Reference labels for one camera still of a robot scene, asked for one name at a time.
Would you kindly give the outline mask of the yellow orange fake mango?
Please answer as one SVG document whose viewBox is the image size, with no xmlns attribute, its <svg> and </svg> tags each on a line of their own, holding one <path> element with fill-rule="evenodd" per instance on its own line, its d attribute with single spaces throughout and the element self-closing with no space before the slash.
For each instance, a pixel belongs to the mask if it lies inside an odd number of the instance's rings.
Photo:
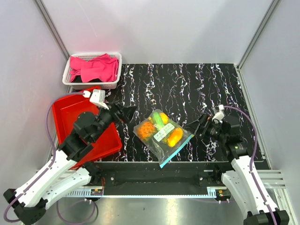
<svg viewBox="0 0 300 225">
<path fill-rule="evenodd" d="M 167 138 L 167 143 L 169 147 L 174 147 L 183 137 L 183 129 L 177 127 L 173 130 L 171 135 Z"/>
</svg>

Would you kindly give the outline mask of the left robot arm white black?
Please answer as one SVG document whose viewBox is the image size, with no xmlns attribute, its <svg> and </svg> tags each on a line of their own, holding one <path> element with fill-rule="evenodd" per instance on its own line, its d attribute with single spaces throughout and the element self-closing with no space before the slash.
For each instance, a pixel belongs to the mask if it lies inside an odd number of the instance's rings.
<svg viewBox="0 0 300 225">
<path fill-rule="evenodd" d="M 18 220 L 32 225 L 40 220 L 55 202 L 84 185 L 101 181 L 101 170 L 92 161 L 85 162 L 69 177 L 58 178 L 93 150 L 93 143 L 113 123 L 131 121 L 136 106 L 118 103 L 103 104 L 99 113 L 83 112 L 73 124 L 64 142 L 54 150 L 52 158 L 29 181 L 17 189 L 9 188 L 3 196 L 14 209 Z"/>
</svg>

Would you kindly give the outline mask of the clear zip top bag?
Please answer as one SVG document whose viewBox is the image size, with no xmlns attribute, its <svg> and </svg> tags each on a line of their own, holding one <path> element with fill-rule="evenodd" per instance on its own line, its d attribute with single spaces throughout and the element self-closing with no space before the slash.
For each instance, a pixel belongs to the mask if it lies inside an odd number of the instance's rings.
<svg viewBox="0 0 300 225">
<path fill-rule="evenodd" d="M 148 116 L 140 124 L 138 124 L 134 127 L 134 134 L 142 141 L 142 143 L 143 143 L 143 140 L 138 136 L 137 129 L 146 121 L 150 121 L 151 123 L 154 124 L 154 122 L 153 122 L 153 113 L 154 112 L 162 113 L 161 110 L 156 109 L 150 114 L 150 116 Z M 183 129 L 183 137 L 174 147 L 169 147 L 168 143 L 167 143 L 167 138 L 171 135 L 171 133 L 173 132 L 173 130 L 175 128 Z M 155 134 L 152 135 L 151 138 L 154 138 L 158 142 L 166 143 L 166 145 L 168 147 L 168 152 L 167 152 L 166 157 L 162 160 L 158 160 L 160 168 L 163 168 L 175 155 L 177 155 L 180 152 L 180 150 L 182 150 L 183 147 L 185 147 L 185 145 L 187 145 L 187 143 L 192 139 L 192 137 L 194 137 L 194 135 L 191 132 L 185 130 L 183 127 L 178 125 L 176 122 L 174 122 L 170 118 L 169 118 L 168 123 L 166 125 L 164 125 L 164 127 L 161 130 L 158 131 L 156 128 L 156 132 L 155 132 Z"/>
</svg>

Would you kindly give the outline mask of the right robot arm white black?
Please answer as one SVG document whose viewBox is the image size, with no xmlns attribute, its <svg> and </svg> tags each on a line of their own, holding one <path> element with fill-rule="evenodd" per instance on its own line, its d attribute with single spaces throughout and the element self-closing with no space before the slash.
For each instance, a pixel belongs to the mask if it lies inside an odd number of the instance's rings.
<svg viewBox="0 0 300 225">
<path fill-rule="evenodd" d="M 233 116 L 213 118 L 203 114 L 184 126 L 192 134 L 212 138 L 227 157 L 229 170 L 215 168 L 214 183 L 225 185 L 243 214 L 245 225 L 287 225 L 290 221 L 286 210 L 280 210 L 261 181 L 248 147 L 241 139 L 239 119 Z"/>
</svg>

